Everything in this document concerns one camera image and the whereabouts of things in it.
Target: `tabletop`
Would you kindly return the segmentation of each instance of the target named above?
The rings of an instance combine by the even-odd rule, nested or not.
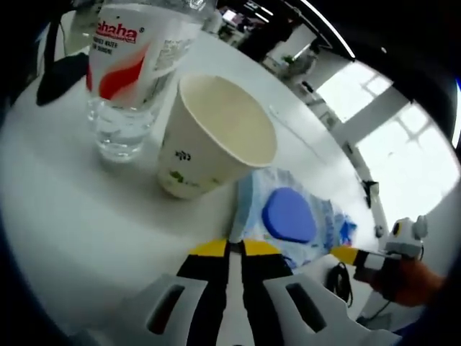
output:
[[[331,199],[358,225],[354,245],[376,249],[374,221],[356,172],[317,117],[264,68],[205,33],[176,74],[201,71],[242,86],[272,114],[289,169],[311,193]],[[227,236],[236,186],[177,200],[156,184],[155,166],[174,87],[143,153],[103,162],[86,120],[84,81],[45,107],[34,81],[0,135],[0,208],[26,281],[67,333],[98,320],[161,273],[174,273],[195,245]]]

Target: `blue oval object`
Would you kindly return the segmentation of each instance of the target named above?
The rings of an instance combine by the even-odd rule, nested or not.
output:
[[[308,243],[317,234],[308,202],[289,187],[272,192],[262,210],[262,221],[267,231],[281,240]]]

